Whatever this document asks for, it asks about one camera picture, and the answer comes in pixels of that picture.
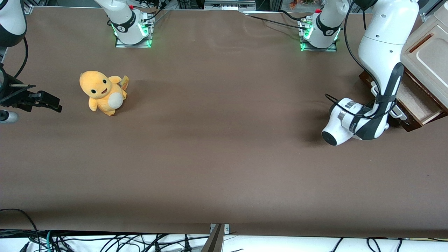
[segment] plush toy arm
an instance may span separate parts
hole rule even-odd
[[[98,102],[95,99],[93,99],[93,98],[89,98],[89,108],[92,111],[96,111],[97,107],[98,107]]]
[[[111,76],[111,77],[109,77],[109,80],[110,80],[112,83],[118,84],[118,83],[120,83],[121,78],[118,77],[118,76]]]

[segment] plush toy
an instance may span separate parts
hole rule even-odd
[[[115,114],[115,109],[121,107],[126,99],[126,88],[129,78],[118,76],[107,78],[97,71],[87,71],[81,74],[79,84],[89,98],[89,108],[96,111],[99,108],[108,116]]]

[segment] black strap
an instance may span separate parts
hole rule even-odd
[[[395,101],[395,98],[396,98],[396,95],[393,95],[393,96],[382,96],[380,94],[377,94],[375,99],[376,99],[376,103],[380,103],[380,102],[387,102],[387,103],[389,103],[389,102]]]
[[[126,21],[126,22],[124,22],[124,23],[122,23],[122,24],[117,24],[117,23],[112,22],[112,25],[113,25],[113,26],[115,27],[115,29],[117,29],[119,32],[121,32],[121,33],[125,33],[125,32],[128,32],[129,27],[131,27],[132,25],[134,25],[134,23],[135,23],[135,18],[136,18],[136,16],[135,16],[135,12],[132,11],[132,16],[131,16],[131,18],[130,18],[128,21]]]
[[[321,30],[323,32],[323,35],[326,37],[333,35],[335,32],[337,32],[337,30],[339,30],[339,27],[340,27],[340,25],[338,25],[337,27],[330,28],[330,27],[324,25],[320,21],[320,14],[316,18],[316,23],[317,23],[317,27],[319,27],[319,30]]]

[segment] metal bracket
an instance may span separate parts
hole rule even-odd
[[[202,248],[201,252],[222,252],[224,233],[230,231],[230,228],[229,227],[226,228],[225,225],[228,224],[210,225],[211,234],[208,237],[207,241],[205,242],[205,245]]]
[[[217,224],[210,224],[210,234],[213,232],[213,229],[216,227]],[[224,234],[228,235],[230,234],[230,224],[223,224],[224,225]]]

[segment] table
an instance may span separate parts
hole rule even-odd
[[[1,126],[0,202],[39,229],[204,233],[230,223],[251,235],[448,236],[447,119],[338,147],[322,140],[324,93],[372,99],[343,40],[337,52],[302,52],[293,28],[171,11],[152,48],[129,49],[114,48],[101,9],[40,7],[27,20],[19,79],[64,109],[19,111]],[[356,50],[361,15],[347,32]],[[23,51],[8,52],[8,72]],[[87,70],[129,76],[116,116],[89,110],[78,83]],[[13,214],[1,228],[30,228]]]

